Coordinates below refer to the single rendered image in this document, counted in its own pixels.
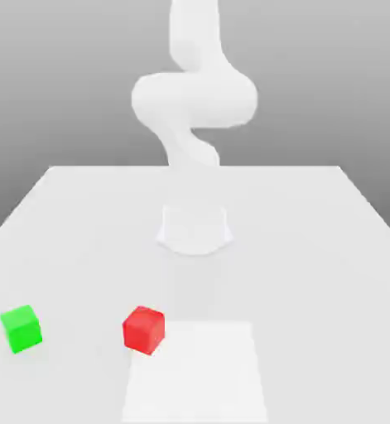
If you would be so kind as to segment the small red cube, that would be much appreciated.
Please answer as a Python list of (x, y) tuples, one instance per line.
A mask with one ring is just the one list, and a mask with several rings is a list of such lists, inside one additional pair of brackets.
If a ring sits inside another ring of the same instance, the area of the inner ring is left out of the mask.
[(165, 316), (160, 311), (137, 306), (122, 327), (126, 347), (151, 355), (165, 337)]

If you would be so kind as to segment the small green cube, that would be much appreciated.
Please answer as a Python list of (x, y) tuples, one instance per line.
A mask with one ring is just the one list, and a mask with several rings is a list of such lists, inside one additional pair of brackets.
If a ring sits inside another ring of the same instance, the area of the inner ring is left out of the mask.
[(42, 342), (40, 322), (30, 305), (1, 313), (0, 321), (14, 354)]

